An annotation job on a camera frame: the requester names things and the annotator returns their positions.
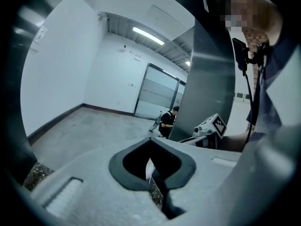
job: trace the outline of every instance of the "brick wall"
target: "brick wall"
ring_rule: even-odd
[[[249,57],[253,58],[254,52],[257,52],[256,44],[262,44],[263,42],[266,42],[268,40],[268,37],[265,33],[259,32],[253,29],[243,29],[243,33],[246,38],[246,42],[248,44],[248,47],[250,49],[249,51]],[[258,65],[253,65],[253,75],[254,75],[254,81],[253,81],[253,87],[254,87],[254,93],[256,89],[256,83],[258,80]]]

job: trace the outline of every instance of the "ceiling vent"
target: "ceiling vent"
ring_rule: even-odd
[[[177,20],[154,5],[147,11],[145,21],[171,41],[187,31]]]

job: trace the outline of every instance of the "person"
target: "person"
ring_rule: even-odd
[[[249,141],[257,141],[265,134],[278,129],[282,123],[275,104],[267,90],[276,83],[291,55],[298,51],[298,40],[289,29],[285,17],[275,4],[269,0],[218,0],[223,9],[222,18],[226,27],[242,27],[265,32],[268,39],[268,53],[263,68],[260,68],[256,85],[253,113],[247,121],[254,125]],[[222,150],[238,151],[244,149],[248,131],[238,136],[224,137]]]
[[[179,107],[175,106],[171,111],[166,112],[161,117],[161,122],[159,124],[159,131],[163,137],[168,139],[171,129],[174,126],[174,120],[179,111]]]

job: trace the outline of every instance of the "wire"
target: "wire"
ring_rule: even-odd
[[[246,138],[246,142],[245,145],[248,143],[250,135],[251,135],[251,130],[252,130],[252,122],[253,122],[253,100],[252,100],[252,92],[251,92],[251,88],[250,88],[250,84],[249,84],[249,79],[247,74],[245,74],[245,78],[246,78],[246,83],[248,85],[248,90],[249,90],[249,96],[250,96],[250,106],[251,106],[251,122],[250,122],[250,128],[249,128],[249,132],[248,132],[248,136]]]

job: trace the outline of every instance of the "gray floor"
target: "gray floor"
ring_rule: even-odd
[[[56,124],[34,145],[39,163],[58,170],[79,155],[138,137],[158,136],[154,121],[80,108]]]

